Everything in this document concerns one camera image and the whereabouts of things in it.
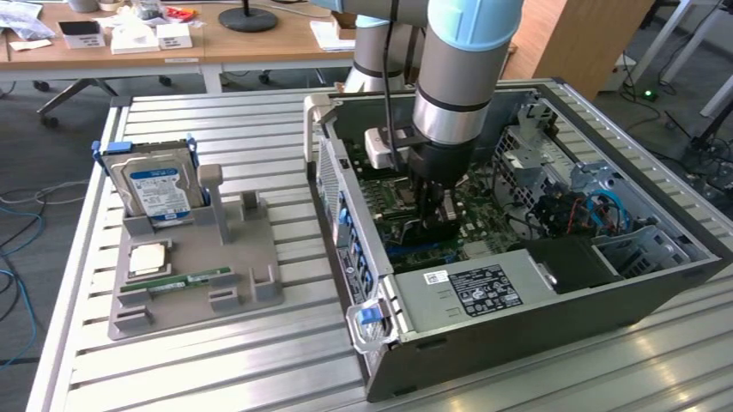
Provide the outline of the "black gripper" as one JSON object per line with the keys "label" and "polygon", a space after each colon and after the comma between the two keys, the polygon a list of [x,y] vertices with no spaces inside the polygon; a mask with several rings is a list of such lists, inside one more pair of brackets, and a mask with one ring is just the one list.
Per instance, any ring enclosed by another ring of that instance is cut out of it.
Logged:
{"label": "black gripper", "polygon": [[410,178],[454,189],[467,172],[473,152],[473,142],[457,145],[426,142],[413,146],[409,151]]}

